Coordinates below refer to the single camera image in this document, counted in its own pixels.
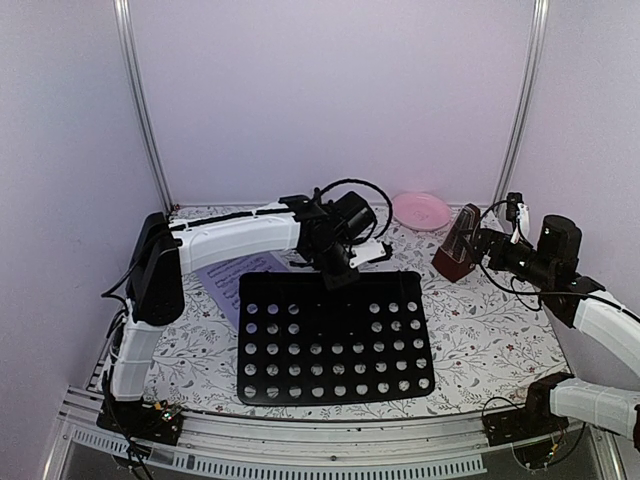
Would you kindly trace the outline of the black perforated music stand desk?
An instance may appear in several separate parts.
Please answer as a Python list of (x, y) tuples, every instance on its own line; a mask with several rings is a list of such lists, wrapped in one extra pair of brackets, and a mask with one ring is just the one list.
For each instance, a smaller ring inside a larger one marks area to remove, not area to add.
[(417, 272), (239, 280), (236, 392), (246, 405), (334, 406), (429, 396), (436, 387)]

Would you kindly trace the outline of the black folding tripod stand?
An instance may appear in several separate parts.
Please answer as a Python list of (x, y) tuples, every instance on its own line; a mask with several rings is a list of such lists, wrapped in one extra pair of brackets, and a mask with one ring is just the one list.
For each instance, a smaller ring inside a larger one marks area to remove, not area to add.
[(313, 190), (312, 202), (315, 205), (320, 205), (322, 203), (322, 190), (319, 187), (315, 187)]

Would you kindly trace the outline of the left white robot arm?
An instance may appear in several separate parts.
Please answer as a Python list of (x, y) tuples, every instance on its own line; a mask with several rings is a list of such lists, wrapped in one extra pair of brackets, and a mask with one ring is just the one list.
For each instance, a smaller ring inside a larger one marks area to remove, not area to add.
[(153, 352), (184, 310), (182, 278), (210, 265), (253, 254), (295, 250), (320, 271), (328, 288), (352, 282), (357, 237), (375, 216), (354, 192), (336, 201), (293, 195), (218, 217), (168, 221), (149, 215), (128, 271), (120, 280), (124, 318), (110, 355), (105, 392), (111, 419), (128, 434), (148, 426), (141, 400)]

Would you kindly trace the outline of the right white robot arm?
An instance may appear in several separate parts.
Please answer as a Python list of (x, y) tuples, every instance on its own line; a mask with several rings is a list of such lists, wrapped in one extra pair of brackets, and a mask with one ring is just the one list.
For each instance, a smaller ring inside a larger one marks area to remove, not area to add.
[[(474, 267), (503, 271), (532, 286), (545, 312), (570, 329), (592, 338), (633, 372), (639, 370), (639, 317), (597, 281), (578, 273), (582, 232), (567, 217), (544, 217), (536, 246), (505, 232), (483, 228), (471, 204), (458, 214), (446, 237), (455, 252), (461, 277)], [(639, 441), (639, 390), (606, 387), (573, 374), (540, 378), (527, 389), (516, 424), (537, 436), (574, 418)]]

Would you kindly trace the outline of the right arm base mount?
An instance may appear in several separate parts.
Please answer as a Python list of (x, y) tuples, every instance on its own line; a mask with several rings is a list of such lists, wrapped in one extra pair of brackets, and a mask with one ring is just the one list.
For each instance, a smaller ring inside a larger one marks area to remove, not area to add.
[(481, 422), (491, 447), (552, 433), (563, 434), (569, 427), (567, 417), (540, 413), (502, 396), (491, 397), (484, 403)]

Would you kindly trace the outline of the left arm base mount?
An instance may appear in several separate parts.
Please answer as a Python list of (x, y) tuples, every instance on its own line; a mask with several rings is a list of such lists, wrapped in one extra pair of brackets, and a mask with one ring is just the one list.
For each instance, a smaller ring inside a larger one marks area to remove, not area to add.
[(154, 404), (142, 400), (119, 402), (103, 400), (96, 425), (128, 438), (176, 446), (182, 432), (184, 416), (176, 404)]

